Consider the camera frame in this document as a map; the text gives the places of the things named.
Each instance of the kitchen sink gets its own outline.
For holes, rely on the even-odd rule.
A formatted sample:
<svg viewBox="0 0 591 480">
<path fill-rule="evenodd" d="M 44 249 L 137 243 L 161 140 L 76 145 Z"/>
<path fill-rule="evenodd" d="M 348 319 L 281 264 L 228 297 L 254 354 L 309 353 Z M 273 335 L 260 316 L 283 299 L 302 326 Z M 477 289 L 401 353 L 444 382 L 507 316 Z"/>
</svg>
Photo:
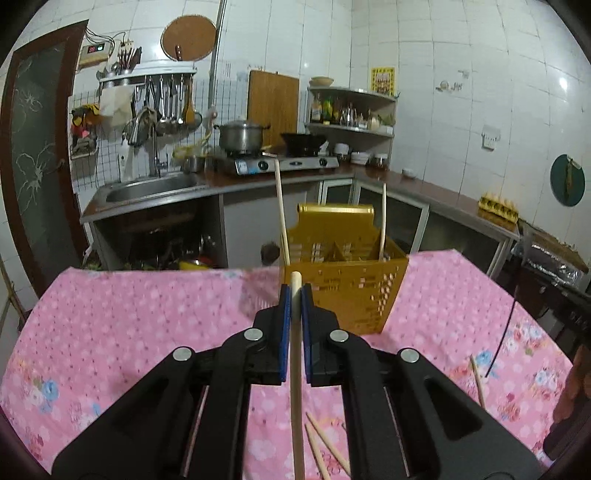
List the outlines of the kitchen sink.
<svg viewBox="0 0 591 480">
<path fill-rule="evenodd" d="M 206 184 L 199 181 L 196 175 L 184 173 L 162 177 L 161 179 L 146 179 L 116 186 L 106 197 L 109 203 L 130 202 L 160 196 L 178 190 L 204 188 Z"/>
</svg>

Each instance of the table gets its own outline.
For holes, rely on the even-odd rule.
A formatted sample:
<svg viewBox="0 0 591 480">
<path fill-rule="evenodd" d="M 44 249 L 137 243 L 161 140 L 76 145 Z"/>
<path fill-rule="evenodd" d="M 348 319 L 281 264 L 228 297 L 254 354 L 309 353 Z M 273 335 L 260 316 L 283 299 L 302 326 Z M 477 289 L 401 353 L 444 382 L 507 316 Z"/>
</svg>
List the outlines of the table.
<svg viewBox="0 0 591 480">
<path fill-rule="evenodd" d="M 276 304 L 278 269 L 104 272 L 69 269 L 38 302 L 8 362 L 0 405 L 48 471 L 79 432 L 175 347 L 205 350 L 248 328 Z M 412 346 L 477 399 L 468 367 L 483 375 L 512 299 L 458 252 L 412 255 L 375 348 Z M 541 460 L 541 441 L 571 363 L 517 305 L 501 353 L 484 380 L 489 413 Z M 246 441 L 247 478 L 293 478 L 289 383 L 254 386 Z M 303 406 L 347 452 L 339 387 L 303 388 Z M 334 478 L 347 478 L 320 445 Z M 307 478 L 318 478 L 305 445 Z"/>
</svg>

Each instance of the chopstick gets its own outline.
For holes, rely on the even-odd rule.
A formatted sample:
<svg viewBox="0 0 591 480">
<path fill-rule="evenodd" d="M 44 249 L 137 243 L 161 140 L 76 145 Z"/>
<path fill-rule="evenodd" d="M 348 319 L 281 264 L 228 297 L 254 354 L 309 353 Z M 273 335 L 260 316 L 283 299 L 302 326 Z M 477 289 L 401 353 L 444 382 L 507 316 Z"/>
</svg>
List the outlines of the chopstick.
<svg viewBox="0 0 591 480">
<path fill-rule="evenodd" d="M 480 403 L 480 406 L 486 410 L 486 404 L 484 402 L 484 393 L 482 392 L 482 383 L 480 381 L 480 374 L 478 373 L 478 367 L 476 366 L 476 361 L 474 360 L 473 355 L 470 355 L 470 366 L 472 367 L 474 379 L 476 380 L 476 389 L 478 390 L 478 403 Z"/>
<path fill-rule="evenodd" d="M 304 480 L 304 432 L 301 421 L 301 273 L 291 273 L 290 409 L 295 480 Z"/>
<path fill-rule="evenodd" d="M 382 231 L 379 233 L 379 260 L 384 259 L 386 245 L 386 184 L 382 185 Z"/>
<path fill-rule="evenodd" d="M 290 251 L 287 245 L 287 229 L 285 228 L 285 212 L 283 210 L 283 190 L 281 189 L 281 173 L 279 160 L 275 159 L 275 186 L 277 187 L 277 201 L 279 202 L 279 222 L 281 223 L 281 247 L 285 265 L 290 264 Z"/>
<path fill-rule="evenodd" d="M 333 456 L 337 459 L 337 461 L 341 464 L 341 466 L 343 467 L 343 470 L 345 470 L 347 475 L 351 476 L 351 467 L 349 465 L 349 462 L 345 459 L 345 457 L 338 450 L 338 448 L 336 446 L 334 446 L 334 444 L 329 440 L 329 438 L 326 436 L 326 433 L 324 432 L 324 430 L 322 430 L 320 428 L 320 425 L 318 425 L 318 422 L 316 421 L 314 416 L 309 411 L 306 412 L 306 416 L 308 417 L 308 420 L 310 420 L 310 423 L 314 427 L 314 430 L 316 430 L 316 433 L 318 433 L 318 435 L 320 436 L 320 438 L 322 439 L 324 444 L 330 450 L 330 453 L 332 453 Z"/>
<path fill-rule="evenodd" d="M 329 471 L 326 469 L 326 465 L 324 464 L 324 460 L 322 459 L 322 454 L 320 453 L 320 449 L 318 448 L 318 444 L 316 443 L 316 439 L 314 438 L 314 434 L 310 431 L 310 424 L 306 423 L 306 433 L 308 434 L 308 441 L 310 442 L 310 448 L 312 449 L 312 454 L 314 455 L 314 460 L 316 460 L 316 466 L 318 467 L 318 471 L 322 476 L 323 480 L 330 480 Z"/>
</svg>

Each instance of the metal rivet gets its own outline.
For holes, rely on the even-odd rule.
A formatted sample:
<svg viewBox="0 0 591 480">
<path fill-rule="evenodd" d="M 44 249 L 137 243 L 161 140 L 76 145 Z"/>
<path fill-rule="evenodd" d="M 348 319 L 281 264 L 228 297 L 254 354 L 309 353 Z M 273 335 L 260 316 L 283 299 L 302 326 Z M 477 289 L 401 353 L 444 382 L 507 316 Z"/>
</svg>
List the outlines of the metal rivet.
<svg viewBox="0 0 591 480">
<path fill-rule="evenodd" d="M 349 338 L 349 334 L 344 330 L 333 330 L 329 336 L 334 342 L 345 342 Z"/>
<path fill-rule="evenodd" d="M 402 352 L 400 352 L 400 358 L 409 364 L 413 364 L 414 362 L 418 361 L 420 355 L 414 348 L 405 348 Z"/>
<path fill-rule="evenodd" d="M 244 338 L 251 342 L 256 342 L 262 338 L 262 330 L 258 328 L 249 328 L 244 332 Z"/>
<path fill-rule="evenodd" d="M 193 353 L 190 348 L 180 346 L 173 352 L 173 358 L 177 362 L 184 362 L 186 360 L 189 360 L 192 354 Z"/>
</svg>

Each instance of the yellow plastic basket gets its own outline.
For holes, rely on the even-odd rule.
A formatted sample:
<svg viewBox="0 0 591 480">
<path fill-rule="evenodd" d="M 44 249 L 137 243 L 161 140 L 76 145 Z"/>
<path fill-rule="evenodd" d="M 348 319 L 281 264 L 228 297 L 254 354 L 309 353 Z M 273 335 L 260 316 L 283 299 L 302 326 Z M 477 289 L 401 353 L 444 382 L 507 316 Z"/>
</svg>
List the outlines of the yellow plastic basket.
<svg viewBox="0 0 591 480">
<path fill-rule="evenodd" d="M 378 260 L 379 230 L 368 205 L 298 205 L 298 224 L 287 231 L 290 282 L 298 271 L 310 283 L 314 304 L 332 310 L 342 329 L 357 335 L 379 333 L 400 289 L 408 258 L 386 237 Z"/>
</svg>

